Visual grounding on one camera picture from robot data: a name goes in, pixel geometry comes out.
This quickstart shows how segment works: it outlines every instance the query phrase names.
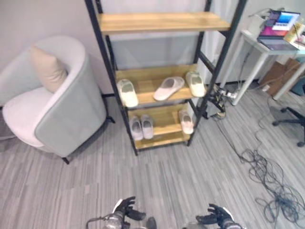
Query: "striped carpet floor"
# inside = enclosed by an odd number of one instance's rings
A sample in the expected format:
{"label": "striped carpet floor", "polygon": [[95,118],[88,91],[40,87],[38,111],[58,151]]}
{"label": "striped carpet floor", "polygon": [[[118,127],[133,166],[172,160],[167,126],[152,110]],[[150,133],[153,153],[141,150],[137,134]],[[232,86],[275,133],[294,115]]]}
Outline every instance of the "striped carpet floor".
{"label": "striped carpet floor", "polygon": [[[265,116],[264,130],[257,134],[263,142],[260,153],[279,163],[285,182],[305,197],[305,148],[296,146],[302,128],[271,125],[277,118],[293,118],[279,112],[282,106],[305,114],[305,99],[288,93],[277,102],[269,99],[270,107],[267,99],[259,90],[247,92],[237,106],[227,107],[223,125],[242,152],[259,144],[254,133]],[[209,203],[226,206],[248,229],[273,228],[255,202],[270,196],[249,178],[249,165],[240,163],[214,120],[201,120],[190,147],[160,147],[136,157],[114,98],[108,103],[117,123],[101,127],[68,157],[70,165],[17,138],[0,142],[5,148],[0,153],[1,228],[84,229],[89,218],[109,213],[119,198],[132,195],[136,208],[155,216],[161,229],[182,228],[197,214],[207,214]],[[102,223],[90,228],[101,229]],[[280,215],[276,228],[297,227]]]}

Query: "white desk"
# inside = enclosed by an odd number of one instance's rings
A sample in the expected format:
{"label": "white desk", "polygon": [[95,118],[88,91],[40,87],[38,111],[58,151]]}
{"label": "white desk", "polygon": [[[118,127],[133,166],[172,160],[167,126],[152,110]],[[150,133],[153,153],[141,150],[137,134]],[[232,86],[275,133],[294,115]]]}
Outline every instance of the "white desk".
{"label": "white desk", "polygon": [[[288,54],[294,54],[294,55],[305,55],[305,48],[300,45],[301,50],[297,51],[274,51],[268,49],[266,46],[263,44],[257,42],[257,38],[254,37],[248,30],[243,30],[241,31],[241,37],[239,40],[239,43],[236,47],[235,53],[232,57],[231,64],[229,65],[224,78],[220,84],[220,87],[224,87],[226,84],[226,81],[234,67],[235,61],[237,57],[240,54],[240,51],[243,47],[244,42],[248,42],[251,45],[254,45],[254,48],[257,49],[261,55],[258,58],[255,66],[253,67],[251,73],[247,77],[246,81],[244,82],[240,92],[238,93],[237,97],[234,99],[232,102],[233,105],[236,105],[238,101],[241,99],[245,91],[248,89],[249,85],[252,83],[253,79],[256,77],[260,69],[262,68],[263,64],[265,63],[267,57],[269,55],[288,55]],[[305,70],[305,63],[303,63],[299,69],[294,73],[294,75],[286,82],[286,84],[279,90],[279,92],[273,97],[275,100],[277,100],[290,86],[293,84],[293,82],[299,77],[299,75]]]}

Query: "beige pillow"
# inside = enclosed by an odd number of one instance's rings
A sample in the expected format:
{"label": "beige pillow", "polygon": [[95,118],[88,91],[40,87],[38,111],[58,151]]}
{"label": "beige pillow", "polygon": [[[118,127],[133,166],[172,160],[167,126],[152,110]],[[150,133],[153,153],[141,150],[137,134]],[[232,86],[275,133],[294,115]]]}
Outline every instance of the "beige pillow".
{"label": "beige pillow", "polygon": [[56,92],[57,89],[67,78],[67,71],[63,63],[55,56],[31,46],[30,54],[34,63],[36,73],[42,85],[50,92]]}

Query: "laptop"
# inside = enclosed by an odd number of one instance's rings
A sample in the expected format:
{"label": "laptop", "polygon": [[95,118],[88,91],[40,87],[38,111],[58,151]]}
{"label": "laptop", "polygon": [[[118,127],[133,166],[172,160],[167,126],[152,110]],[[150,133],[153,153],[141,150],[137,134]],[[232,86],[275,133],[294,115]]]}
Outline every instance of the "laptop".
{"label": "laptop", "polygon": [[257,40],[270,50],[298,50],[285,41],[284,37],[293,27],[299,16],[300,13],[272,10]]}

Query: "monitor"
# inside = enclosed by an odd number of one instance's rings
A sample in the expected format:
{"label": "monitor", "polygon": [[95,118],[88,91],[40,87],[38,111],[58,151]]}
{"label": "monitor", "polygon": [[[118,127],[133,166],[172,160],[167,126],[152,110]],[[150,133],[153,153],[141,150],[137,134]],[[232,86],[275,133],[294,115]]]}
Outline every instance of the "monitor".
{"label": "monitor", "polygon": [[270,12],[269,18],[264,23],[264,29],[259,36],[284,37],[294,25],[300,13],[274,11]]}

